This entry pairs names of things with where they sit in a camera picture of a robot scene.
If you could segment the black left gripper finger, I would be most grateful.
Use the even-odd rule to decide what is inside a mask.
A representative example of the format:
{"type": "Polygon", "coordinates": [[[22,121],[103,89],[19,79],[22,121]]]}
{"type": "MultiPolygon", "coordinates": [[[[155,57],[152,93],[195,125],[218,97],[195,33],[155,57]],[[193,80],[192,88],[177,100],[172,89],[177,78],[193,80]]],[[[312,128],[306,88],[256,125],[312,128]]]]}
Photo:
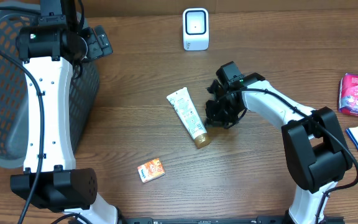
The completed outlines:
{"type": "Polygon", "coordinates": [[[112,54],[113,49],[104,28],[102,26],[96,26],[94,31],[103,55],[107,56],[112,54]]]}
{"type": "Polygon", "coordinates": [[[87,46],[87,53],[85,61],[93,61],[103,56],[102,48],[96,37],[93,28],[87,27],[80,32],[81,37],[85,40],[87,46]]]}

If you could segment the white bamboo print tube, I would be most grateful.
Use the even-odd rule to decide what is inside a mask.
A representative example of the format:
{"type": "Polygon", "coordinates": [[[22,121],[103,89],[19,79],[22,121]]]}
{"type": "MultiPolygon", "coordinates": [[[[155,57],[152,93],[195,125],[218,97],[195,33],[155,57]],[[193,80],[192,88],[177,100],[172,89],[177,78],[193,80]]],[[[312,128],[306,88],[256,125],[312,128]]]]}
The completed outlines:
{"type": "Polygon", "coordinates": [[[179,119],[190,134],[198,149],[210,144],[211,140],[202,122],[187,87],[183,87],[167,96],[179,119]]]}

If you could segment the small orange box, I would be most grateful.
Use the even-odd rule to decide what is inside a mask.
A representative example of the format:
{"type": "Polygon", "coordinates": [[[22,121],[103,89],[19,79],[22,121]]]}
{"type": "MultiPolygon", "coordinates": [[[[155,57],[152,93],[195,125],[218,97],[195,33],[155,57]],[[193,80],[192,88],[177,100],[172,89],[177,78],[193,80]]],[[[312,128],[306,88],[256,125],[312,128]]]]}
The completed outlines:
{"type": "Polygon", "coordinates": [[[142,183],[149,182],[165,175],[165,169],[159,158],[152,159],[145,164],[140,165],[137,170],[142,183]]]}

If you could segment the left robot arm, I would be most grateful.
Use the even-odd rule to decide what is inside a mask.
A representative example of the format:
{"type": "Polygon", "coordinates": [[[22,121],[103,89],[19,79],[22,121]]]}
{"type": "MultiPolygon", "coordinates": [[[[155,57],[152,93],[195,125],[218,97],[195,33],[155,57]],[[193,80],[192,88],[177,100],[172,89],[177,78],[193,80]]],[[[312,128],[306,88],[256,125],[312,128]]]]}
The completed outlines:
{"type": "Polygon", "coordinates": [[[41,1],[35,26],[17,37],[28,94],[28,144],[11,190],[26,205],[81,223],[120,223],[116,207],[98,193],[96,173],[77,169],[71,146],[69,94],[74,65],[93,59],[73,1],[41,1]]]}

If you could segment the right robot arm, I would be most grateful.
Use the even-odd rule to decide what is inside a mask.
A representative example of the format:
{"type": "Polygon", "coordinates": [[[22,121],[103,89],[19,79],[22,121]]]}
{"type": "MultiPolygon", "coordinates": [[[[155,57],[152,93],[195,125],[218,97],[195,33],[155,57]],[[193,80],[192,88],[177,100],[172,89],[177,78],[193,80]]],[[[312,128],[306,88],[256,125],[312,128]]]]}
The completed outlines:
{"type": "Polygon", "coordinates": [[[295,198],[284,215],[258,217],[257,223],[344,223],[327,217],[324,208],[354,158],[335,112],[303,106],[277,91],[262,75],[240,72],[234,62],[221,66],[207,91],[207,126],[229,129],[253,111],[282,132],[288,171],[296,183],[295,198]]]}

